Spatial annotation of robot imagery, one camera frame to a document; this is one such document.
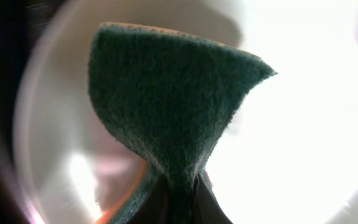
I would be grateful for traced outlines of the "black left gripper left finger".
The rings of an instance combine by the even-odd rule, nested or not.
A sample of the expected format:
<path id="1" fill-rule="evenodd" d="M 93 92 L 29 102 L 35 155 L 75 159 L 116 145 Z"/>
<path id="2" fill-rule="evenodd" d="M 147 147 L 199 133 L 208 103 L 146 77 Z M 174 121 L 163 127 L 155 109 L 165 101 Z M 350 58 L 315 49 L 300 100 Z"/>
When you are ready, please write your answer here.
<path id="1" fill-rule="evenodd" d="M 169 189 L 167 180 L 160 176 L 147 200 L 127 224 L 167 224 L 169 214 Z"/>

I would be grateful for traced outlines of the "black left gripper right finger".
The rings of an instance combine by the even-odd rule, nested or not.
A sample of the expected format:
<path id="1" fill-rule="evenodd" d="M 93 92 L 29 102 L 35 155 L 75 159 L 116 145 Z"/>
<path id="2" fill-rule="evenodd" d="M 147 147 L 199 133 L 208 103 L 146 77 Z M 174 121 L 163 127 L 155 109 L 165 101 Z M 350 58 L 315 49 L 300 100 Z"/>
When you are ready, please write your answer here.
<path id="1" fill-rule="evenodd" d="M 195 179 L 193 193 L 193 224 L 232 224 L 199 174 Z"/>

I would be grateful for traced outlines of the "mint green plate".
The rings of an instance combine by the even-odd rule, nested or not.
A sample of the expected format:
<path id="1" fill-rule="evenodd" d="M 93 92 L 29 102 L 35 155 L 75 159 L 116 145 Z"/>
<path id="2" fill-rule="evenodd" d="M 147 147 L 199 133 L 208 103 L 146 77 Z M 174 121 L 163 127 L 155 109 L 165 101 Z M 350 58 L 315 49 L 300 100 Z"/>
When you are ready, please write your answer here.
<path id="1" fill-rule="evenodd" d="M 103 128 L 87 94 L 100 23 L 202 36 L 262 57 L 254 88 L 206 169 L 234 223 L 358 223 L 358 1 L 69 1 L 32 52 L 14 117 L 33 223 L 93 223 L 144 163 Z"/>

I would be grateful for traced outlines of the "green scouring sponge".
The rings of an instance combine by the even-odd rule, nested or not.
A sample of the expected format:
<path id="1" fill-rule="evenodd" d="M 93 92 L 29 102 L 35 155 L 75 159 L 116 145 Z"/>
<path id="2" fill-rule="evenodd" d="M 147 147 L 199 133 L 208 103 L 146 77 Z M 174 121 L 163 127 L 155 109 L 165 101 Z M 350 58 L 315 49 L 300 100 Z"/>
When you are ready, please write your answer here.
<path id="1" fill-rule="evenodd" d="M 217 42 L 104 23 L 91 45 L 89 98 L 108 132 L 146 162 L 109 223 L 127 223 L 160 176 L 169 189 L 168 223 L 193 223 L 197 175 L 213 194 L 205 172 L 213 149 L 245 96 L 274 75 L 258 56 Z"/>

